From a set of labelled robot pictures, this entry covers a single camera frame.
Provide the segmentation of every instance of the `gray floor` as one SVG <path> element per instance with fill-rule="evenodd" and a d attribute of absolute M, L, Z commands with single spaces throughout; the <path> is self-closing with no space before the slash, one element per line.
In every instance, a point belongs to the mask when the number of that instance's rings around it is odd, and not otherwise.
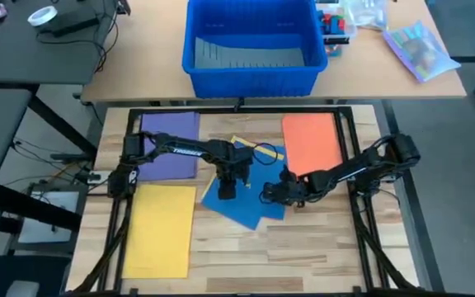
<path fill-rule="evenodd" d="M 430 10 L 452 55 L 475 54 L 475 0 L 436 0 Z M 475 86 L 475 65 L 463 66 L 459 74 L 470 93 Z M 77 129 L 89 131 L 97 142 L 100 125 L 93 120 L 92 111 L 70 98 L 78 89 L 45 86 L 40 97 Z M 394 103 L 394 109 L 400 128 L 414 137 L 421 151 L 414 181 L 445 288 L 475 294 L 475 97 L 466 102 L 406 101 Z M 98 111 L 103 116 L 104 106 L 98 106 Z M 30 112 L 18 135 L 38 145 L 75 151 Z M 9 153 L 0 181 L 55 171 L 47 164 Z M 14 186 L 20 188 L 26 182 Z"/>

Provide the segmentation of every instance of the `blue storage crate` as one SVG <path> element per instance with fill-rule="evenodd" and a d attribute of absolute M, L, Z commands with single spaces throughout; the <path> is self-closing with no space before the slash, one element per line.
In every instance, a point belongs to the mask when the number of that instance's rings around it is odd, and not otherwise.
<path fill-rule="evenodd" d="M 182 67 L 197 97 L 305 96 L 326 66 L 313 0 L 188 3 Z"/>

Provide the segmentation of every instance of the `wooden table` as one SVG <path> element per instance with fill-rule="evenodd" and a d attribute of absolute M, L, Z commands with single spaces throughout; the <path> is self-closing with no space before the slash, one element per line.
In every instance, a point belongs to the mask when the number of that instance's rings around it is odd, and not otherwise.
<path fill-rule="evenodd" d="M 187 0 L 132 0 L 131 16 L 117 18 L 120 34 L 104 70 L 82 93 L 84 101 L 194 100 L 181 66 Z M 389 27 L 421 20 L 437 39 L 425 0 L 389 0 Z M 110 34 L 109 43 L 114 34 Z M 420 84 L 377 31 L 360 29 L 341 57 L 331 58 L 310 97 L 324 99 L 433 99 L 466 96 L 456 71 Z"/>
<path fill-rule="evenodd" d="M 352 106 L 352 109 L 360 147 L 364 149 L 380 137 L 374 109 L 372 106 Z M 116 167 L 128 114 L 129 108 L 108 110 L 96 170 Z M 282 116 L 202 114 L 200 139 L 231 139 L 237 135 L 252 142 L 282 145 Z M 200 160 L 195 179 L 155 182 L 197 186 L 189 277 L 123 280 L 123 293 L 131 287 L 138 287 L 141 294 L 200 294 L 350 292 L 353 285 L 364 286 L 345 184 L 338 185 L 316 204 L 308 204 L 303 209 L 288 208 L 283 221 L 263 219 L 257 231 L 251 231 L 200 204 L 214 170 L 214 166 Z M 393 191 L 393 186 L 383 185 L 383 189 Z M 88 197 L 67 290 L 79 285 L 100 257 L 111 204 L 112 199 L 105 196 Z M 416 284 L 415 267 L 397 201 L 380 192 L 374 197 L 374 211 L 384 251 L 404 276 Z M 114 259 L 107 285 L 110 288 L 115 264 Z"/>

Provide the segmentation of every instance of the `blue plastic bin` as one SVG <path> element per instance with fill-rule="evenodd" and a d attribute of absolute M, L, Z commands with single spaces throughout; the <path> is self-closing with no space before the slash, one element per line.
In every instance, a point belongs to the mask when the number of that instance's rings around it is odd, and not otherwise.
<path fill-rule="evenodd" d="M 182 67 L 197 97 L 306 96 L 327 66 L 313 0 L 190 0 L 187 13 Z M 200 40 L 215 56 L 218 49 L 296 49 L 301 66 L 230 62 L 228 68 L 198 68 Z"/>

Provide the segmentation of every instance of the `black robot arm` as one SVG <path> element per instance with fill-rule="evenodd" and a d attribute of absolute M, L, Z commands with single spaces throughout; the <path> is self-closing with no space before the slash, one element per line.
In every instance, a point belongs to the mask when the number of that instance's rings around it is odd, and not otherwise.
<path fill-rule="evenodd" d="M 331 168 L 303 174 L 299 177 L 287 167 L 280 173 L 281 182 L 267 182 L 263 186 L 261 199 L 283 205 L 316 202 L 336 187 L 338 182 L 353 179 L 355 189 L 360 193 L 373 195 L 379 190 L 380 182 L 386 177 L 394 180 L 402 172 L 419 162 L 421 156 L 410 136 L 394 134 L 382 137 L 365 149 L 361 155 Z"/>
<path fill-rule="evenodd" d="M 144 140 L 148 139 L 155 149 L 144 152 Z M 111 173 L 108 182 L 108 196 L 133 195 L 134 181 L 130 173 L 139 165 L 151 163 L 165 153 L 175 153 L 202 158 L 216 167 L 219 179 L 219 199 L 236 196 L 236 180 L 247 183 L 249 167 L 252 165 L 253 148 L 236 148 L 225 140 L 211 139 L 197 141 L 170 136 L 165 133 L 140 132 L 124 137 L 124 149 L 119 166 Z"/>

